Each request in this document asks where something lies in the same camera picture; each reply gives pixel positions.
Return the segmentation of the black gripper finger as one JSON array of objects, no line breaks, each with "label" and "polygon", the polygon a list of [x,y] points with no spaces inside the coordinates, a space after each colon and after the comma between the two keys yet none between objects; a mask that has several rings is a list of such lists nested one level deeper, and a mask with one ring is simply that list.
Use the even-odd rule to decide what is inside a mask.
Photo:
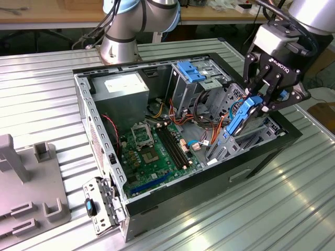
[{"label": "black gripper finger", "polygon": [[254,96],[264,85],[263,79],[268,75],[271,66],[261,62],[262,54],[250,52],[244,60],[243,80],[245,83],[245,93]]},{"label": "black gripper finger", "polygon": [[[264,96],[264,101],[268,98],[268,94]],[[297,83],[294,86],[286,87],[284,89],[275,89],[269,96],[269,100],[265,105],[262,106],[263,112],[272,112],[284,109],[286,107],[295,105],[299,102],[305,101],[311,97],[309,91],[307,91],[302,82]]]}]

